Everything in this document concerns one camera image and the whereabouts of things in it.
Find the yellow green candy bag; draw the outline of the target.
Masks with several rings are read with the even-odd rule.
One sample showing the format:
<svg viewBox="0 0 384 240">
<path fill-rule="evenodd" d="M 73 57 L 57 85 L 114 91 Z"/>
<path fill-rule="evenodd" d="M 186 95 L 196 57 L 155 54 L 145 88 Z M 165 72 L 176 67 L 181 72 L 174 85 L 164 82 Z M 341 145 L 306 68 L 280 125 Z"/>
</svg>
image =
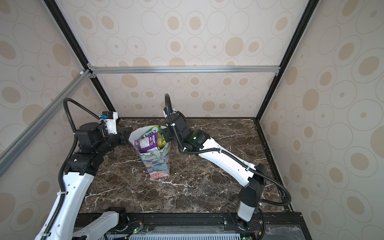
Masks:
<svg viewBox="0 0 384 240">
<path fill-rule="evenodd" d="M 166 141 L 163 135 L 163 129 L 161 128 L 160 125 L 153 126 L 149 130 L 147 130 L 143 135 L 142 138 L 148 137 L 151 134 L 158 134 L 158 140 L 157 140 L 157 145 L 159 149 L 163 149 L 166 145 Z"/>
</svg>

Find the purple berries candy bag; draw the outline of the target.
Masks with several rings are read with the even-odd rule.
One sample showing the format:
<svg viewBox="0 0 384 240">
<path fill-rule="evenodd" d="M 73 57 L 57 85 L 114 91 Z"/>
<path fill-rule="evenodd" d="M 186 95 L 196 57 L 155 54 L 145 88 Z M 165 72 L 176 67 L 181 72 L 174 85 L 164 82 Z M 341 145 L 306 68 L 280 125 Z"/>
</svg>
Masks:
<svg viewBox="0 0 384 240">
<path fill-rule="evenodd" d="M 154 152 L 158 151 L 158 145 L 157 145 L 157 140 L 158 140 L 158 134 L 151 134 L 148 137 L 135 140 L 135 147 L 139 150 L 140 153 L 149 153 L 149 152 Z"/>
</svg>

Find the white paper bag colourful print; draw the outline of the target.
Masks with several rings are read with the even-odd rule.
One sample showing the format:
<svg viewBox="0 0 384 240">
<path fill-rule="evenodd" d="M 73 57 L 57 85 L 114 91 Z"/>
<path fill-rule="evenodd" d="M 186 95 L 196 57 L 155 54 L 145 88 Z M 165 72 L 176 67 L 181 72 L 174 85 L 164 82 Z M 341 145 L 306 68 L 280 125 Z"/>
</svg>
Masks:
<svg viewBox="0 0 384 240">
<path fill-rule="evenodd" d="M 135 147 L 135 140 L 142 139 L 142 135 L 152 127 L 153 126 L 147 126 L 133 131 L 129 138 L 129 142 L 145 165 L 147 172 L 150 174 L 150 178 L 159 179 L 167 177 L 170 174 L 171 143 L 166 143 L 163 149 L 149 153 L 140 153 Z"/>
</svg>

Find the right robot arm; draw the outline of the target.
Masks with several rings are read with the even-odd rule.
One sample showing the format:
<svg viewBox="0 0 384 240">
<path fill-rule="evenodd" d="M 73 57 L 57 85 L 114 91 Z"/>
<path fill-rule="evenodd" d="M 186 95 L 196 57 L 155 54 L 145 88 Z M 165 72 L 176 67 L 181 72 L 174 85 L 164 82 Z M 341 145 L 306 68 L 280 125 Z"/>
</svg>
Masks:
<svg viewBox="0 0 384 240">
<path fill-rule="evenodd" d="M 164 113 L 166 141 L 176 140 L 178 149 L 185 154 L 197 155 L 215 164 L 231 175 L 241 186 L 238 218 L 250 222 L 259 207 L 266 185 L 266 167 L 248 163 L 219 145 L 202 130 L 191 130 L 180 112 Z"/>
</svg>

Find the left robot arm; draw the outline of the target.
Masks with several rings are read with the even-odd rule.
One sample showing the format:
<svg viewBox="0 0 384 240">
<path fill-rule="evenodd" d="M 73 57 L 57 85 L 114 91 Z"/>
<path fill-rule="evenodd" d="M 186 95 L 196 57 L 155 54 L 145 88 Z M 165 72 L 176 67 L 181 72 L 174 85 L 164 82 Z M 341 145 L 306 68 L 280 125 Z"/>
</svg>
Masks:
<svg viewBox="0 0 384 240">
<path fill-rule="evenodd" d="M 126 145 L 132 131 L 131 127 L 116 126 L 110 131 L 104 123 L 88 123 L 75 130 L 74 146 L 79 150 L 70 151 L 59 171 L 60 191 L 37 240 L 98 240 L 115 227 L 126 227 L 127 214 L 120 207 L 108 209 L 80 230 L 75 230 L 75 223 L 105 155 Z"/>
</svg>

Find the horizontal aluminium rail back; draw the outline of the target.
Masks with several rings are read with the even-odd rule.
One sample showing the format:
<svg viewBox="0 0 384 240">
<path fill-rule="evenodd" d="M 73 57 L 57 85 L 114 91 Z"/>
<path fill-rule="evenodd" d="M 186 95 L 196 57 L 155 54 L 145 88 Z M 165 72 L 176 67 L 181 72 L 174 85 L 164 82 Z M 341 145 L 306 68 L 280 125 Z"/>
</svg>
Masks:
<svg viewBox="0 0 384 240">
<path fill-rule="evenodd" d="M 279 66 L 92 67 L 95 74 L 278 73 Z"/>
</svg>

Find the aluminium rail left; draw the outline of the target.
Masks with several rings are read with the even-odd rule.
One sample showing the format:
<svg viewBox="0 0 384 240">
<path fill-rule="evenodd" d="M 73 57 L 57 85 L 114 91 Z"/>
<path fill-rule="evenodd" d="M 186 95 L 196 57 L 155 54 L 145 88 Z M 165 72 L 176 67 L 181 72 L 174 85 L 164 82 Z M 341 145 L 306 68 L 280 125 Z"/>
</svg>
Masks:
<svg viewBox="0 0 384 240">
<path fill-rule="evenodd" d="M 63 100 L 72 96 L 84 80 L 91 75 L 90 70 L 83 70 L 67 87 L 45 108 L 39 116 L 10 144 L 1 155 L 1 175 L 3 175 L 20 154 L 29 146 L 48 122 L 63 107 Z"/>
</svg>

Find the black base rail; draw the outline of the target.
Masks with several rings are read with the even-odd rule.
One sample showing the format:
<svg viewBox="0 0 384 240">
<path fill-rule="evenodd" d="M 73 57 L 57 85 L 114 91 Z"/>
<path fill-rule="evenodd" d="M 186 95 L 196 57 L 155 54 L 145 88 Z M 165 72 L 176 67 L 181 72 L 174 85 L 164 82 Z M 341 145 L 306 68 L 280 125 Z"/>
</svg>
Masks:
<svg viewBox="0 0 384 240">
<path fill-rule="evenodd" d="M 310 240 L 300 213 L 256 213 L 241 223 L 235 213 L 127 214 L 101 240 Z"/>
</svg>

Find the black vertical frame post left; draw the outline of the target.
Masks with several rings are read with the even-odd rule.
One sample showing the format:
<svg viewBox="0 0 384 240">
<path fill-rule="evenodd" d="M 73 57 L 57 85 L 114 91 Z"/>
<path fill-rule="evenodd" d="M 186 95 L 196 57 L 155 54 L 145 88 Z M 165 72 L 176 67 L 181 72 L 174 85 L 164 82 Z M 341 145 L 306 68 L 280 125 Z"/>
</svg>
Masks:
<svg viewBox="0 0 384 240">
<path fill-rule="evenodd" d="M 74 32 L 72 31 L 65 16 L 60 10 L 58 3 L 56 1 L 48 1 L 48 0 L 44 0 L 43 3 L 48 8 L 49 13 L 52 15 L 54 21 L 56 22 L 62 34 L 64 35 L 65 39 L 67 40 L 68 44 L 72 48 L 76 58 L 79 60 L 83 69 L 89 70 L 91 72 L 90 80 L 93 86 L 95 87 L 99 97 L 101 98 L 102 102 L 104 103 L 104 105 L 107 107 L 109 111 L 116 112 L 116 109 L 113 106 L 112 101 L 108 97 L 100 80 L 91 69 L 92 65 L 89 62 L 85 52 L 83 51 L 83 48 L 81 47 L 77 37 L 74 35 Z"/>
</svg>

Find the black vertical frame post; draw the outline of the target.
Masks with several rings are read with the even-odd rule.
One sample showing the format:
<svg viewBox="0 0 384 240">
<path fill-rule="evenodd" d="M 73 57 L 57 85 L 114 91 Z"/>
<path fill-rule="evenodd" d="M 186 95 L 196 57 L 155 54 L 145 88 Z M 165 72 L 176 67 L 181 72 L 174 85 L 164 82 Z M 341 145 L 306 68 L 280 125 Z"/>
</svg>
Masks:
<svg viewBox="0 0 384 240">
<path fill-rule="evenodd" d="M 260 122 L 264 112 L 266 111 L 267 109 L 267 106 L 269 105 L 270 103 L 270 100 L 277 88 L 277 86 L 279 85 L 279 82 L 281 80 L 281 78 L 283 77 L 283 74 L 285 73 L 287 67 L 288 67 L 288 64 L 290 63 L 291 61 L 291 58 L 302 38 L 302 36 L 304 35 L 304 32 L 307 28 L 307 26 L 309 25 L 309 22 L 311 20 L 311 17 L 313 16 L 314 12 L 316 11 L 316 8 L 319 4 L 319 0 L 310 0 L 308 1 L 308 4 L 303 12 L 303 15 L 302 17 L 300 18 L 300 21 L 298 23 L 298 26 L 296 28 L 296 30 L 294 31 L 294 34 L 293 34 L 293 37 L 291 39 L 291 41 L 289 42 L 288 44 L 288 47 L 287 47 L 287 50 L 283 56 L 283 59 L 281 61 L 281 64 L 280 64 L 280 70 L 279 72 L 276 74 L 276 76 L 273 78 L 273 81 L 267 91 L 267 94 L 262 102 L 262 105 L 261 105 L 261 108 L 256 116 L 256 122 Z"/>
<path fill-rule="evenodd" d="M 83 69 L 89 70 L 91 72 L 90 80 L 93 86 L 95 87 L 99 97 L 101 98 L 102 102 L 104 103 L 104 105 L 107 107 L 109 111 L 116 112 L 116 109 L 113 106 L 112 101 L 108 97 L 100 80 L 91 69 L 92 65 L 89 62 L 85 52 L 83 51 L 83 48 L 81 47 L 77 37 L 74 35 L 74 32 L 72 31 L 65 16 L 60 10 L 58 3 L 56 1 L 48 1 L 48 0 L 44 0 L 43 3 L 48 8 L 49 13 L 52 15 L 54 21 L 56 22 L 62 34 L 64 35 L 65 39 L 67 40 L 68 44 L 72 48 L 76 58 L 79 60 Z"/>
</svg>

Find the black vertical frame post right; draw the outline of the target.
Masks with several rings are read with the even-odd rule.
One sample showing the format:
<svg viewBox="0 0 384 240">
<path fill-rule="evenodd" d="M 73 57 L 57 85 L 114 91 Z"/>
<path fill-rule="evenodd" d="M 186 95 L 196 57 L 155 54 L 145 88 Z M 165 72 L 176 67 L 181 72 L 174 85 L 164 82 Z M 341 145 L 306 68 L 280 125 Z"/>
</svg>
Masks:
<svg viewBox="0 0 384 240">
<path fill-rule="evenodd" d="M 267 94 L 262 102 L 262 105 L 261 105 L 261 108 L 256 116 L 256 122 L 260 122 L 264 112 L 266 111 L 267 109 L 267 106 L 269 105 L 270 103 L 270 100 L 277 88 L 277 86 L 279 85 L 279 82 L 281 80 L 281 78 L 283 77 L 283 74 L 285 73 L 287 67 L 288 67 L 288 64 L 290 63 L 291 61 L 291 58 L 302 38 L 302 36 L 304 35 L 304 32 L 307 28 L 307 26 L 309 25 L 309 22 L 311 20 L 311 17 L 313 16 L 314 12 L 316 11 L 316 8 L 319 4 L 319 0 L 310 0 L 308 1 L 308 4 L 303 12 L 303 15 L 302 17 L 300 18 L 300 21 L 298 23 L 298 26 L 296 28 L 296 30 L 294 31 L 294 34 L 293 34 L 293 37 L 291 39 L 291 41 L 289 42 L 288 44 L 288 47 L 287 47 L 287 50 L 283 56 L 283 59 L 281 61 L 281 64 L 280 64 L 280 70 L 279 72 L 276 74 L 276 76 L 273 78 L 273 81 L 267 91 Z"/>
</svg>

